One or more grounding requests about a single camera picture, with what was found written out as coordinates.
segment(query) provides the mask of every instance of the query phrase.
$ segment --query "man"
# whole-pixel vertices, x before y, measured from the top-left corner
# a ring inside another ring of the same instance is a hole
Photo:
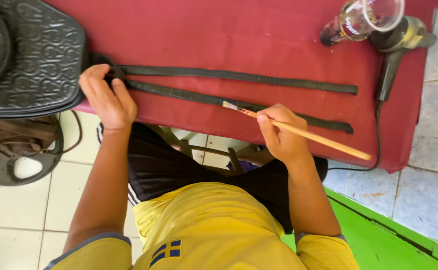
[[[258,112],[268,150],[240,155],[261,168],[229,177],[172,148],[161,130],[134,123],[136,104],[119,79],[109,88],[108,71],[92,66],[79,79],[102,120],[102,144],[65,253],[46,269],[359,268],[306,139],[270,121],[306,129],[305,120],[282,105]],[[134,266],[123,236],[128,201],[144,242]],[[297,253],[280,240],[293,229]]]

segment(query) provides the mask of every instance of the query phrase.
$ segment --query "table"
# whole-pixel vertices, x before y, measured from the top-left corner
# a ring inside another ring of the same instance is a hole
[[[180,66],[303,78],[359,86],[357,96],[260,83],[198,77],[130,76],[131,79],[261,105],[282,103],[293,111],[350,123],[354,134],[309,130],[358,150],[360,160],[309,141],[316,156],[371,167],[378,153],[375,85],[382,55],[367,41],[324,47],[322,26],[344,0],[46,0],[83,25],[90,48],[121,65]],[[438,0],[407,0],[406,15],[431,28]],[[418,121],[426,50],[403,59],[381,116],[383,159],[393,173],[407,166]],[[136,91],[137,121],[264,144],[254,119],[219,106]],[[85,100],[79,111],[92,113]]]

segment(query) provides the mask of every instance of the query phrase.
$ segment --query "black power cord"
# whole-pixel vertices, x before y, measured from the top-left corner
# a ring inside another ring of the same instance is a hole
[[[379,142],[379,156],[377,157],[377,162],[375,163],[374,167],[372,167],[370,169],[329,168],[329,169],[327,169],[328,171],[330,171],[330,170],[351,170],[351,171],[367,172],[367,171],[371,171],[373,169],[376,169],[379,166],[379,164],[381,163],[381,159],[382,159],[382,141],[381,141],[381,125],[380,125],[382,103],[383,103],[383,101],[378,101],[377,108],[375,110],[375,122],[376,122],[376,127],[377,127],[377,140]]]

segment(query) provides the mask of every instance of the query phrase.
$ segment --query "plastic cup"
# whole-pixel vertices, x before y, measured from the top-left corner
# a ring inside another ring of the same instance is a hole
[[[320,40],[324,46],[365,40],[372,31],[390,31],[404,16],[405,0],[357,0],[347,2],[339,15],[324,26]]]

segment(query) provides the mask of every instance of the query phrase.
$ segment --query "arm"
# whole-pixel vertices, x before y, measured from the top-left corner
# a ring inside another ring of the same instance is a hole
[[[341,234],[339,222],[324,191],[307,139],[273,126],[270,119],[307,129],[307,122],[281,104],[258,112],[257,121],[267,148],[282,161],[289,172],[289,211],[296,235]]]
[[[102,144],[67,235],[64,252],[104,232],[123,234],[127,210],[127,145],[137,106],[124,83],[104,81],[108,65],[84,71],[79,84],[104,125]]]

